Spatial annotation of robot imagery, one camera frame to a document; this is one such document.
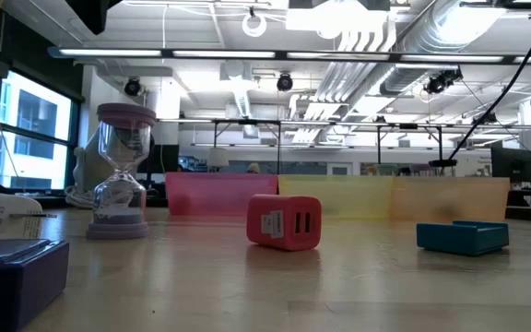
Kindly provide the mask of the pink red USB charger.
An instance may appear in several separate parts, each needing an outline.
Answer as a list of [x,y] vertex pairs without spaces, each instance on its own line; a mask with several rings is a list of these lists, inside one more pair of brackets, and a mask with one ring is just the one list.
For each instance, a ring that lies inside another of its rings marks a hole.
[[251,243],[284,251],[314,249],[321,240],[322,205],[313,196],[255,195],[246,211]]

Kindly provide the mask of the yellow translucent plastic bin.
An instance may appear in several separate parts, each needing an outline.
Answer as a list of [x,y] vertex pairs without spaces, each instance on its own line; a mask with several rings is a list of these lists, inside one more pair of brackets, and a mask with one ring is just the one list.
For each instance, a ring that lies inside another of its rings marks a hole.
[[394,178],[360,175],[279,175],[283,196],[317,198],[323,215],[335,219],[387,219]]

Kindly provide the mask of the teal rectangular box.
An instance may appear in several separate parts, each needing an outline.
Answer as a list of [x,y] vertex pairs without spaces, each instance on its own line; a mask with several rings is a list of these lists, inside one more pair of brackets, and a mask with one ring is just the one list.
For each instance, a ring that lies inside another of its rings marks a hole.
[[454,220],[450,224],[418,223],[417,246],[429,251],[480,256],[509,244],[509,226],[502,222]]

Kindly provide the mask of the dark purple rectangular box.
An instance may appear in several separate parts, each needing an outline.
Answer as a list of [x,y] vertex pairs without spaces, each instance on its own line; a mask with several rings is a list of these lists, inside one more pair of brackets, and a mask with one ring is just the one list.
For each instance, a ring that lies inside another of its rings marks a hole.
[[0,332],[18,332],[65,289],[70,245],[0,240]]

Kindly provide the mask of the white lamp shade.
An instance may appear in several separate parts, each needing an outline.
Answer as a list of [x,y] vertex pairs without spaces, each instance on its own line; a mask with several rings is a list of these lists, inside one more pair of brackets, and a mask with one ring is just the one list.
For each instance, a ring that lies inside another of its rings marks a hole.
[[213,147],[208,151],[207,166],[209,168],[222,168],[229,166],[229,155],[225,148]]

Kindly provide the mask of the pink translucent plastic bin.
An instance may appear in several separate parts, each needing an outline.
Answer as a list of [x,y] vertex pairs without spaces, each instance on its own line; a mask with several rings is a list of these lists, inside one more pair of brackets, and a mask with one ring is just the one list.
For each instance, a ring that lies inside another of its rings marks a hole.
[[277,193],[277,176],[167,172],[165,185],[168,207],[174,216],[243,216],[253,196]]

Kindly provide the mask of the black computer monitor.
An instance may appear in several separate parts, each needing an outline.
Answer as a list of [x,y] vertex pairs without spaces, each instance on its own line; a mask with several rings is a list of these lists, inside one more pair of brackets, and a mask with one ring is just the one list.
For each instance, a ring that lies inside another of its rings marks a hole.
[[149,169],[155,181],[159,179],[159,175],[165,177],[167,172],[178,171],[179,150],[179,145],[156,145],[154,147]]
[[491,148],[493,177],[508,178],[511,183],[531,183],[531,152],[526,149]]

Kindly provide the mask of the overhead LED light bar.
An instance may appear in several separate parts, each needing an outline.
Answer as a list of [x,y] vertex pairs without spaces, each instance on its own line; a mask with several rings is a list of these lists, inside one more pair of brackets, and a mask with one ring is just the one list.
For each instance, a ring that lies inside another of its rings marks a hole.
[[531,55],[473,53],[380,53],[337,51],[243,51],[209,49],[126,49],[50,47],[53,58],[272,60],[428,65],[531,65]]

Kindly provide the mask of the orange translucent plastic bin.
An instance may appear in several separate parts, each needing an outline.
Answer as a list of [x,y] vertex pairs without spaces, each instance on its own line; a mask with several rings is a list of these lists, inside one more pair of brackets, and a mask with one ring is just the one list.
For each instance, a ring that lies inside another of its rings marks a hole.
[[503,221],[510,180],[498,177],[397,177],[388,218],[396,221]]

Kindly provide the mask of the large window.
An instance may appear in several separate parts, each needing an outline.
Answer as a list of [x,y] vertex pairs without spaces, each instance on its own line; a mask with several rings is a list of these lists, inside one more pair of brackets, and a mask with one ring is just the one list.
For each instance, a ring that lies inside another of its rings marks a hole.
[[0,184],[64,188],[76,115],[67,97],[10,71],[0,83]]

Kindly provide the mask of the black workstation frame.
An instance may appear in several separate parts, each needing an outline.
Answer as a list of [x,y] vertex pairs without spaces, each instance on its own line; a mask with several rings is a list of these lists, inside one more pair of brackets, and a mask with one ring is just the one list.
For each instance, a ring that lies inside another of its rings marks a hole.
[[[443,128],[441,126],[433,125],[419,125],[419,124],[378,124],[376,126],[376,149],[377,149],[377,164],[382,162],[382,140],[392,131],[400,130],[417,130],[423,129],[428,135],[438,143],[439,159],[443,160]],[[400,168],[398,176],[411,176],[409,166]]]
[[209,122],[214,125],[213,148],[217,146],[217,139],[219,135],[218,125],[221,123],[227,124],[227,125],[231,125],[231,124],[265,125],[266,127],[268,127],[269,125],[275,125],[277,127],[277,132],[273,132],[273,133],[277,139],[277,145],[276,145],[277,147],[277,175],[280,175],[280,171],[281,171],[281,129],[282,129],[282,124],[280,120],[242,118],[242,119],[212,119],[212,120],[209,120]]

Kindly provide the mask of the silver ventilation duct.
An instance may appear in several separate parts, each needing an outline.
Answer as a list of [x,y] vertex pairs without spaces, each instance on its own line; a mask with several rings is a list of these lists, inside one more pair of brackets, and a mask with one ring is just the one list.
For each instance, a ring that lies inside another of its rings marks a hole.
[[[460,53],[482,36],[505,12],[504,8],[462,6],[470,0],[437,0],[397,45],[404,53]],[[377,85],[381,95],[395,96],[418,83],[428,69],[378,66],[384,70]]]

